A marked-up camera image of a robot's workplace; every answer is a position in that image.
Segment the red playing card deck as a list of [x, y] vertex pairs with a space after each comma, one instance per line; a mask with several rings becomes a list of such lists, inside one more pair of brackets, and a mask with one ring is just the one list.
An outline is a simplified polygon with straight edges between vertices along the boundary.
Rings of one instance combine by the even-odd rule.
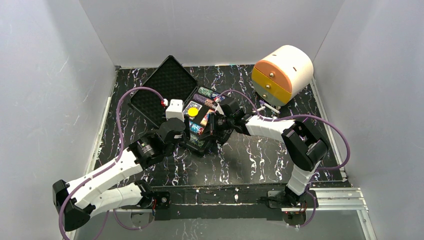
[[208, 124], [210, 114], [213, 114], [213, 113], [214, 111], [212, 109], [208, 110], [207, 113], [202, 118], [202, 120], [200, 121], [200, 125], [205, 127]]

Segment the yellow dealer button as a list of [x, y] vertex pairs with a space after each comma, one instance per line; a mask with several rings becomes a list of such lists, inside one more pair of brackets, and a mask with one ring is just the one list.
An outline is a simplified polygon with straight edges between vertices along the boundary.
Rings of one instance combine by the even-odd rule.
[[199, 110], [196, 107], [190, 107], [187, 110], [187, 114], [189, 115], [189, 117], [194, 118], [198, 115]]

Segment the blue playing card deck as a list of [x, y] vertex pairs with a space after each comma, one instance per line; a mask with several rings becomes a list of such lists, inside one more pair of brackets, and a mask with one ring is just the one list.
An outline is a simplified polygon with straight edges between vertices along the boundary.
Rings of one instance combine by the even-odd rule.
[[195, 101], [190, 101], [188, 105], [185, 107], [183, 114], [191, 118], [194, 118], [199, 114], [201, 108], [202, 108], [202, 105], [200, 103], [197, 103]]

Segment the purple poker chip stack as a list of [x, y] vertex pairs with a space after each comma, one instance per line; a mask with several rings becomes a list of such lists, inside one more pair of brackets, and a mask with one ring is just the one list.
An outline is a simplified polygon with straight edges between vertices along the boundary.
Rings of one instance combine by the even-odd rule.
[[196, 101], [196, 102], [198, 102], [198, 103], [201, 103], [201, 104], [206, 104], [210, 99], [209, 98], [206, 98], [206, 97], [204, 97], [202, 95], [199, 95], [199, 94], [194, 94], [193, 95], [193, 100]]

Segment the black poker set case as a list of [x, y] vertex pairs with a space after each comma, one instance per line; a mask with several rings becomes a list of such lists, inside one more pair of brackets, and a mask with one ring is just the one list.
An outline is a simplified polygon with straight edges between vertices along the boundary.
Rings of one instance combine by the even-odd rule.
[[[182, 100], [185, 109], [190, 101], [194, 101], [193, 95], [197, 94], [198, 88], [205, 86], [200, 85], [200, 83], [195, 80], [195, 78], [186, 69], [184, 69], [184, 67], [172, 55], [170, 55], [143, 83], [143, 87], [156, 90], [168, 101], [172, 99]], [[138, 90], [130, 98], [129, 105], [145, 117], [149, 124], [157, 129], [166, 121], [166, 108], [164, 106], [160, 106], [160, 102], [160, 98], [155, 93]], [[190, 122], [194, 122], [197, 125], [200, 125], [201, 120], [209, 110], [213, 110], [203, 104], [201, 105], [202, 108], [200, 109], [198, 116], [190, 118]], [[211, 138], [206, 138], [210, 129], [209, 121], [206, 126], [202, 127], [204, 128], [202, 135], [198, 135], [190, 131], [190, 138], [196, 137], [199, 140], [204, 140], [205, 144], [202, 147], [197, 147], [191, 142], [188, 142], [187, 147], [185, 147], [199, 155], [204, 155], [205, 152], [207, 152], [215, 143], [219, 143], [221, 145], [225, 143], [218, 142]]]

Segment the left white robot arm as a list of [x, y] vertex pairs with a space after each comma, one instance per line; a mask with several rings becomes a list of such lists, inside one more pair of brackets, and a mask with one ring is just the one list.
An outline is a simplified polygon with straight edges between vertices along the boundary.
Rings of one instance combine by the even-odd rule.
[[151, 202], [154, 194], [143, 181], [125, 187], [113, 186], [171, 156], [179, 143], [190, 138], [189, 121], [188, 116], [170, 118], [89, 174], [69, 182], [56, 181], [52, 196], [61, 232], [74, 231], [99, 213]]

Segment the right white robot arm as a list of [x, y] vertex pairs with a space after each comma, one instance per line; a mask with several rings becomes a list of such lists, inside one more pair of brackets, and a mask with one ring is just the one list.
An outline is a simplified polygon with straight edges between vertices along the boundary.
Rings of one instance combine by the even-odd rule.
[[219, 139], [228, 131], [247, 136], [260, 136], [284, 143], [294, 166], [291, 177], [280, 197], [268, 200], [284, 205], [303, 203], [309, 182], [320, 162], [330, 150], [330, 145], [321, 132], [307, 117], [300, 120], [278, 120], [265, 117], [258, 112], [246, 113], [235, 100], [225, 99], [208, 115], [207, 137]]

